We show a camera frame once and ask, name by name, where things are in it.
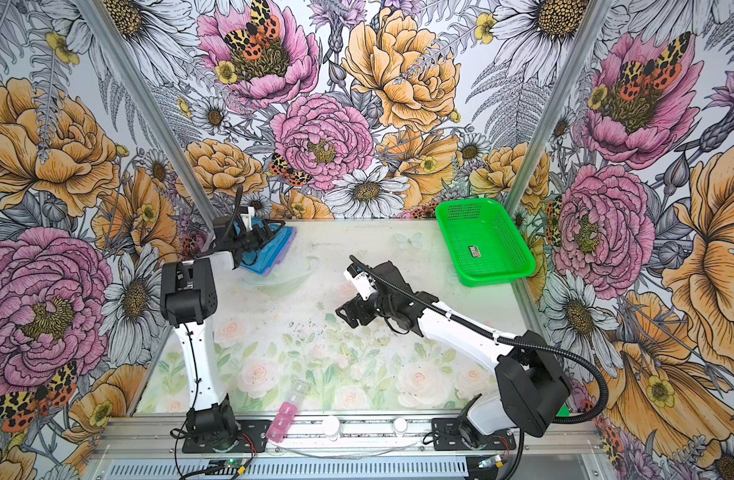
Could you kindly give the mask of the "green plastic basket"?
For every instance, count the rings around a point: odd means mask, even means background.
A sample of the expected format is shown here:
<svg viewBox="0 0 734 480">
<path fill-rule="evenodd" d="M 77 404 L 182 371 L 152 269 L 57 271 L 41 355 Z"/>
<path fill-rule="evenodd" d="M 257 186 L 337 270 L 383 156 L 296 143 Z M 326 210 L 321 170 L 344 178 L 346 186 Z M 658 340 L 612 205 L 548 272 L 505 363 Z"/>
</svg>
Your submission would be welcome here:
<svg viewBox="0 0 734 480">
<path fill-rule="evenodd" d="M 462 285 L 506 284 L 535 272 L 533 254 L 497 201 L 446 201 L 436 207 L 435 216 Z"/>
</svg>

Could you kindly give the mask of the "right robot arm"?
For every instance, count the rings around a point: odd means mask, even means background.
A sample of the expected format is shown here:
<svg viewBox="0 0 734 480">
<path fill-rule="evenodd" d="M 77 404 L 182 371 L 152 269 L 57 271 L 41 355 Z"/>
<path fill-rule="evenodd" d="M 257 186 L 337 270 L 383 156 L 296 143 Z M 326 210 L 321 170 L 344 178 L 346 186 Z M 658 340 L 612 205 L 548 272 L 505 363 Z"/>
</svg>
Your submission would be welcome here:
<svg viewBox="0 0 734 480">
<path fill-rule="evenodd" d="M 396 333 L 440 343 L 495 377 L 497 391 L 475 395 L 457 417 L 456 436 L 467 446 L 481 448 L 510 429 L 541 437 L 558 421 L 570 383 L 541 335 L 503 332 L 468 318 L 437 296 L 412 289 L 390 261 L 369 267 L 353 259 L 344 276 L 356 295 L 336 314 L 351 328 L 381 318 Z"/>
</svg>

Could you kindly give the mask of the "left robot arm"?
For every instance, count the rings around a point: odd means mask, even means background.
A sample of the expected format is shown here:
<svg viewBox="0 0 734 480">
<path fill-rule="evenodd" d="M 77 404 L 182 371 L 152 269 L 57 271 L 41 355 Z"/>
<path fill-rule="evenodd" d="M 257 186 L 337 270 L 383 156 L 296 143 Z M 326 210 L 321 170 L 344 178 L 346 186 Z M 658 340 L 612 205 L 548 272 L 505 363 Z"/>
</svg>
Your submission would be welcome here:
<svg viewBox="0 0 734 480">
<path fill-rule="evenodd" d="M 254 210 L 237 206 L 215 219 L 212 246 L 192 260 L 169 262 L 161 269 L 160 312 L 174 328 L 188 378 L 189 409 L 176 434 L 186 447 L 227 451 L 239 439 L 229 394 L 219 375 L 213 316 L 218 310 L 215 277 L 257 266 L 276 239 L 290 230 L 283 220 L 254 219 Z"/>
</svg>

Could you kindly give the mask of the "white bottle cap right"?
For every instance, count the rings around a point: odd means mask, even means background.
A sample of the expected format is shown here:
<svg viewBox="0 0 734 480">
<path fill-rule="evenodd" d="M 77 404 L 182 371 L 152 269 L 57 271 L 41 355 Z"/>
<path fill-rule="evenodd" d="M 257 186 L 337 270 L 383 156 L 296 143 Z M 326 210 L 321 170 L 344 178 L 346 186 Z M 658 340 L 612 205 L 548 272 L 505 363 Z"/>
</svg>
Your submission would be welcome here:
<svg viewBox="0 0 734 480">
<path fill-rule="evenodd" d="M 392 429 L 397 437 L 403 437 L 408 430 L 408 422 L 405 418 L 397 417 L 392 422 Z"/>
</svg>

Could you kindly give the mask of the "white bottle cap left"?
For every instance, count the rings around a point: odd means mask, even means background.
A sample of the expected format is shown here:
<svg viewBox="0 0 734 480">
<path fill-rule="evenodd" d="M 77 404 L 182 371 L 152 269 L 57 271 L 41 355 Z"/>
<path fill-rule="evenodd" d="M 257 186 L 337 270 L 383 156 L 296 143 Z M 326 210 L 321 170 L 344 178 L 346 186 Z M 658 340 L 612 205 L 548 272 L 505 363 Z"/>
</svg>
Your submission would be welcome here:
<svg viewBox="0 0 734 480">
<path fill-rule="evenodd" d="M 328 415 L 321 421 L 322 434 L 329 441 L 337 441 L 341 436 L 341 421 L 334 415 Z"/>
</svg>

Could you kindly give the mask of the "pink clear plastic bottle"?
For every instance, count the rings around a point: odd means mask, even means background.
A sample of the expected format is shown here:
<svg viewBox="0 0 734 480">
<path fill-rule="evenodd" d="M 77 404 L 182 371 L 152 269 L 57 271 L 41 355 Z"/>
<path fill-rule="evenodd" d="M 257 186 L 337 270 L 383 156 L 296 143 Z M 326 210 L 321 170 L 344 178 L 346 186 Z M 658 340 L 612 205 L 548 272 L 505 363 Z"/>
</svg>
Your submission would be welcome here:
<svg viewBox="0 0 734 480">
<path fill-rule="evenodd" d="M 279 444 L 286 438 L 309 390 L 307 382 L 297 381 L 293 384 L 266 432 L 269 442 Z"/>
</svg>

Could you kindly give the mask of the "white bottle green cap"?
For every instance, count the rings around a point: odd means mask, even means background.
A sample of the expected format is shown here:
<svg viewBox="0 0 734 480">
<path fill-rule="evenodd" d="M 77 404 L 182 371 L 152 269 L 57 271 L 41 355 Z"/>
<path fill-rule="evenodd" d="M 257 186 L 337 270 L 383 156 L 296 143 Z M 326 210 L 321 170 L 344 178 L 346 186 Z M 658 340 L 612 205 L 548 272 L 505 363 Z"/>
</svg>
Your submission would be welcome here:
<svg viewBox="0 0 734 480">
<path fill-rule="evenodd" d="M 569 417 L 570 415 L 571 415 L 571 412 L 567 405 L 563 405 L 561 409 L 559 410 L 559 412 L 557 413 L 557 417 L 560 417 L 560 418 L 566 418 L 566 417 Z"/>
</svg>

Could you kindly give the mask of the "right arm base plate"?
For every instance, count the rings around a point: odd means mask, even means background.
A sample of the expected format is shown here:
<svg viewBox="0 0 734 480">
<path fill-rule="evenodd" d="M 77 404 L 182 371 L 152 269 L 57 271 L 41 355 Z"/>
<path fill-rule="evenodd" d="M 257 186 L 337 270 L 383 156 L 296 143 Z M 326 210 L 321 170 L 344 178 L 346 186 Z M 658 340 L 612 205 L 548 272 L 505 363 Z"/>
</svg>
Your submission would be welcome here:
<svg viewBox="0 0 734 480">
<path fill-rule="evenodd" d="M 436 451 L 503 451 L 515 450 L 517 439 L 509 429 L 466 440 L 457 418 L 437 417 L 431 420 L 432 444 Z"/>
</svg>

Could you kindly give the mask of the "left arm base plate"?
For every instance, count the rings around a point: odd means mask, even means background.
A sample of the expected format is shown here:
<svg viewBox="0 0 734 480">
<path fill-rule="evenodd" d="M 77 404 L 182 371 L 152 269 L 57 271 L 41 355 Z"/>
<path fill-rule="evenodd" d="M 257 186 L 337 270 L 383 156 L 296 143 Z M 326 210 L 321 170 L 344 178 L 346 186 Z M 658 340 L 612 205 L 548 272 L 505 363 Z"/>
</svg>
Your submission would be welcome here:
<svg viewBox="0 0 734 480">
<path fill-rule="evenodd" d="M 185 454 L 262 453 L 266 450 L 268 420 L 237 421 L 237 432 L 215 430 L 187 437 L 182 452 Z"/>
</svg>

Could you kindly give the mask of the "aluminium front rail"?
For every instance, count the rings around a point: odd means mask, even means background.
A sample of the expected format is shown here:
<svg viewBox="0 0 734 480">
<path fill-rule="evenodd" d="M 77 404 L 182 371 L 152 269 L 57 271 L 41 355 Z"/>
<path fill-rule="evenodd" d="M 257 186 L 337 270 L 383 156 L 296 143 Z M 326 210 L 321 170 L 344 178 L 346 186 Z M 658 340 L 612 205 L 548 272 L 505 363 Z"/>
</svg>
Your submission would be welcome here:
<svg viewBox="0 0 734 480">
<path fill-rule="evenodd" d="M 329 441 L 321 430 L 321 421 L 334 415 L 341 421 L 341 436 Z M 403 437 L 392 429 L 395 418 L 408 422 Z M 431 420 L 437 417 L 457 418 L 451 410 L 422 412 L 308 412 L 295 417 L 286 438 L 279 444 L 267 440 L 266 450 L 260 457 L 314 456 L 317 458 L 360 458 L 368 455 L 400 454 L 466 454 L 470 451 L 436 451 L 432 444 Z M 237 421 L 268 420 L 269 415 L 240 415 Z M 183 440 L 175 439 L 173 432 L 182 423 L 174 415 L 149 415 L 112 421 L 101 434 L 96 445 L 96 456 L 129 459 L 187 459 L 218 458 L 228 454 L 185 454 Z"/>
</svg>

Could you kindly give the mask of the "left aluminium corner post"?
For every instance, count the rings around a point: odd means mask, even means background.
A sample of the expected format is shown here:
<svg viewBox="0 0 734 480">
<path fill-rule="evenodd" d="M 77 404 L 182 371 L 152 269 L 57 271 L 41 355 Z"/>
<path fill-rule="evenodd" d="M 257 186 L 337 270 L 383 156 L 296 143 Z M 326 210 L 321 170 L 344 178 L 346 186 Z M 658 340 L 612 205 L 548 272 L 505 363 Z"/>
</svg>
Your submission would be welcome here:
<svg viewBox="0 0 734 480">
<path fill-rule="evenodd" d="M 168 156 L 194 206 L 204 219 L 206 226 L 211 229 L 212 221 L 217 217 L 217 211 L 186 159 L 144 75 L 138 69 L 132 51 L 124 44 L 103 2 L 79 1 L 77 9 L 95 35 L 101 50 L 105 52 L 115 72 L 121 75 L 122 83 L 141 110 L 159 147 Z"/>
</svg>

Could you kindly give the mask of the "aluminium corner post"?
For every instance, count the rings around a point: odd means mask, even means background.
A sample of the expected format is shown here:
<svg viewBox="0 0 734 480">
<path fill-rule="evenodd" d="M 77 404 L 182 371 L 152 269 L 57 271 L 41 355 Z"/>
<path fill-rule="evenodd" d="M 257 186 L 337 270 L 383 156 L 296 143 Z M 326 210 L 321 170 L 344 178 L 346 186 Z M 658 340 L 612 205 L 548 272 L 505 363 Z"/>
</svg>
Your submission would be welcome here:
<svg viewBox="0 0 734 480">
<path fill-rule="evenodd" d="M 534 135 L 529 142 L 524 156 L 524 162 L 506 197 L 505 209 L 509 215 L 513 214 L 520 204 L 529 186 L 532 175 L 537 171 L 551 130 L 559 119 L 563 105 L 569 98 L 586 60 L 592 54 L 594 44 L 601 35 L 604 22 L 612 5 L 613 1 L 611 0 L 596 0 L 591 1 L 586 10 L 574 45 L 570 48 L 569 56 L 564 66 L 558 71 L 555 86 L 542 111 Z"/>
<path fill-rule="evenodd" d="M 168 156 L 194 206 L 204 219 L 206 226 L 211 229 L 212 221 L 217 217 L 217 211 L 186 159 L 144 75 L 138 69 L 132 51 L 124 44 L 103 2 L 79 1 L 77 9 L 95 35 L 101 50 L 105 52 L 115 72 L 121 75 L 122 83 L 141 110 L 159 147 Z"/>
</svg>

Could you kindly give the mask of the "right aluminium corner post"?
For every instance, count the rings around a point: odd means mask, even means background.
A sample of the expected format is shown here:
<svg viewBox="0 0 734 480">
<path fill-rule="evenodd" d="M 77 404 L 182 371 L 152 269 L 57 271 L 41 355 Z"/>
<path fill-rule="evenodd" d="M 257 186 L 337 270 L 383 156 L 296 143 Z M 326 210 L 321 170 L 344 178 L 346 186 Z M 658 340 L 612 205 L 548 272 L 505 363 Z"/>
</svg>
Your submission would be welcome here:
<svg viewBox="0 0 734 480">
<path fill-rule="evenodd" d="M 586 10 L 574 45 L 570 48 L 569 56 L 564 66 L 558 71 L 555 86 L 542 111 L 534 135 L 529 142 L 524 156 L 524 162 L 506 197 L 505 209 L 509 215 L 513 214 L 520 204 L 529 186 L 532 175 L 537 171 L 551 130 L 559 119 L 563 105 L 569 98 L 586 60 L 592 54 L 594 44 L 601 35 L 604 22 L 612 5 L 613 1 L 611 0 L 596 0 L 591 1 Z"/>
</svg>

